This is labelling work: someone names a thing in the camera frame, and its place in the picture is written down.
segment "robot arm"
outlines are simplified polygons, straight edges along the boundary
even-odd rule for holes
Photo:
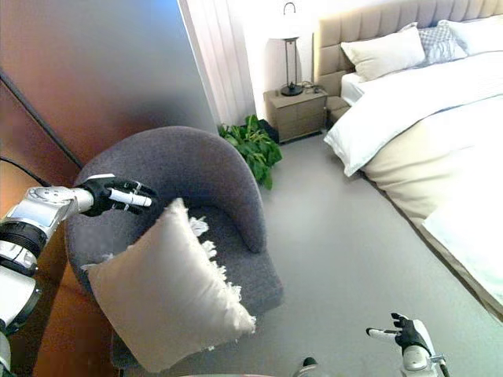
[[[111,209],[140,214],[156,197],[140,182],[94,175],[75,188],[30,188],[0,221],[0,377],[9,375],[6,335],[19,330],[42,294],[31,276],[58,225],[73,214],[98,216]]]

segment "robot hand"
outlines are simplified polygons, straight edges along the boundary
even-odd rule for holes
[[[427,376],[436,377],[438,374],[435,365],[440,368],[445,376],[447,371],[443,355],[435,355],[433,343],[428,330],[420,320],[410,320],[402,314],[392,313],[393,323],[400,330],[380,330],[367,328],[367,335],[371,338],[393,342],[402,347],[404,376]]]
[[[87,216],[99,216],[111,209],[140,214],[151,207],[157,197],[150,187],[113,174],[93,175],[77,187],[85,189],[93,196],[93,206],[83,212]]]

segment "white pillow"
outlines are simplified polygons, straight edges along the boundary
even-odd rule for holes
[[[149,372],[255,330],[176,199],[134,245],[88,269],[94,296]]]
[[[442,24],[449,26],[468,55],[503,51],[502,16],[464,23],[440,20],[439,25]]]
[[[342,42],[340,46],[365,81],[411,68],[424,60],[417,27],[369,41]]]

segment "potted plant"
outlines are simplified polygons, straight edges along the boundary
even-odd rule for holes
[[[257,183],[271,190],[273,178],[270,169],[283,157],[279,146],[259,125],[257,116],[247,116],[244,126],[222,125],[218,128],[218,134],[243,156]]]

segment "nightstand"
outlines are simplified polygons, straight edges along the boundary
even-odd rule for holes
[[[278,130],[280,142],[318,132],[325,126],[327,93],[304,90],[294,97],[283,96],[279,90],[264,93],[267,121]]]

